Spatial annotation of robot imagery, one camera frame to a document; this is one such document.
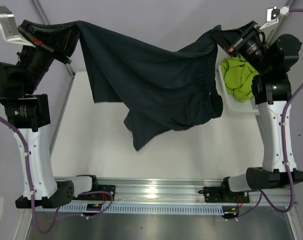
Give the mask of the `dark navy shorts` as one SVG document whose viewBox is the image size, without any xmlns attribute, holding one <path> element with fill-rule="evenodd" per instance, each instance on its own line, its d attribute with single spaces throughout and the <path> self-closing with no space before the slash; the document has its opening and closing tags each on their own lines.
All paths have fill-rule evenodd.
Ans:
<svg viewBox="0 0 303 240">
<path fill-rule="evenodd" d="M 215 83 L 218 47 L 209 33 L 178 51 L 78 21 L 95 103 L 123 103 L 135 150 L 167 131 L 202 125 L 223 112 Z"/>
</svg>

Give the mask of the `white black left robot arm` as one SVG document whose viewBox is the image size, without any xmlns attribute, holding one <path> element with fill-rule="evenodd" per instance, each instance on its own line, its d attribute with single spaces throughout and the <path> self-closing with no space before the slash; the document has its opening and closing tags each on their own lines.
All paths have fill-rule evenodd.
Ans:
<svg viewBox="0 0 303 240">
<path fill-rule="evenodd" d="M 16 207 L 55 209 L 81 195 L 94 200 L 100 193 L 96 176 L 55 180 L 49 145 L 48 96 L 35 94 L 53 61 L 70 63 L 80 31 L 74 22 L 41 25 L 25 20 L 18 26 L 18 33 L 26 39 L 18 62 L 0 62 L 0 103 L 7 117 L 4 123 L 14 132 L 24 174 L 24 192 L 16 200 Z"/>
</svg>

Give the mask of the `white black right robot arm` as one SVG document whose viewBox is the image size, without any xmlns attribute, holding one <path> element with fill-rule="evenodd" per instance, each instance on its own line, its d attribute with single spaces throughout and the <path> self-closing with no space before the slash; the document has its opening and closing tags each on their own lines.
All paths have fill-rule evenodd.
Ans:
<svg viewBox="0 0 303 240">
<path fill-rule="evenodd" d="M 283 34 L 267 46 L 254 21 L 238 29 L 211 30 L 210 36 L 228 55 L 241 55 L 258 72 L 251 89 L 261 118 L 264 147 L 262 166 L 224 178 L 220 197 L 229 202 L 238 192 L 293 187 L 303 182 L 303 171 L 297 169 L 291 150 L 292 92 L 287 75 L 299 59 L 300 40 Z"/>
</svg>

